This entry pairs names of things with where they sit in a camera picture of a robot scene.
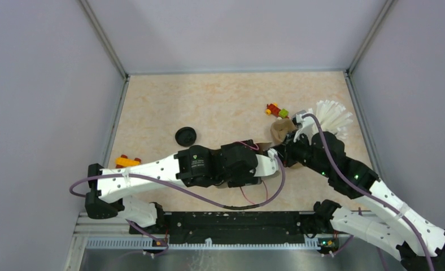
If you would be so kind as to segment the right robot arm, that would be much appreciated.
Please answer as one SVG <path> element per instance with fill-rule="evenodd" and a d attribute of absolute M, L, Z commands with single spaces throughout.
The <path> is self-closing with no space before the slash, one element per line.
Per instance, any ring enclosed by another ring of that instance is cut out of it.
<path fill-rule="evenodd" d="M 274 147 L 284 166 L 299 163 L 323 175 L 335 191 L 381 219 L 374 222 L 324 200 L 315 204 L 318 231 L 353 235 L 390 254 L 406 270 L 445 270 L 445 229 L 415 212 L 370 167 L 346 156 L 344 143 L 332 133 L 317 133 L 311 139 L 303 134 L 296 141 L 293 136 Z"/>

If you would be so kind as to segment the pink paper bag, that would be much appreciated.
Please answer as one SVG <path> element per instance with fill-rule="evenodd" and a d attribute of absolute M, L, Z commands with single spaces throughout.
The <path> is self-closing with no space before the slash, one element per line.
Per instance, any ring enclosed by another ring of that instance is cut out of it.
<path fill-rule="evenodd" d="M 260 148 L 252 140 L 236 141 L 221 146 L 216 155 L 218 169 L 216 187 L 219 189 L 238 189 L 245 200 L 251 205 L 256 202 L 250 200 L 244 187 L 262 184 L 265 190 L 265 199 L 269 199 L 267 185 L 262 180 L 277 170 L 276 162 L 260 152 Z"/>

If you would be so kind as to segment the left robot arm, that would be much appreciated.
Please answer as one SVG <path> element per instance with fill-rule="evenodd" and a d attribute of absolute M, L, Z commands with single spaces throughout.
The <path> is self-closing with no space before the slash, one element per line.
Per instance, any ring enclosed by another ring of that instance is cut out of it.
<path fill-rule="evenodd" d="M 164 226 L 162 208 L 134 199 L 134 194 L 163 186 L 182 191 L 192 186 L 254 185 L 277 170 L 273 153 L 260 154 L 251 140 L 216 150 L 193 145 L 166 158 L 126 168 L 107 169 L 91 164 L 85 209 L 95 220 L 121 217 L 150 233 L 158 233 Z"/>

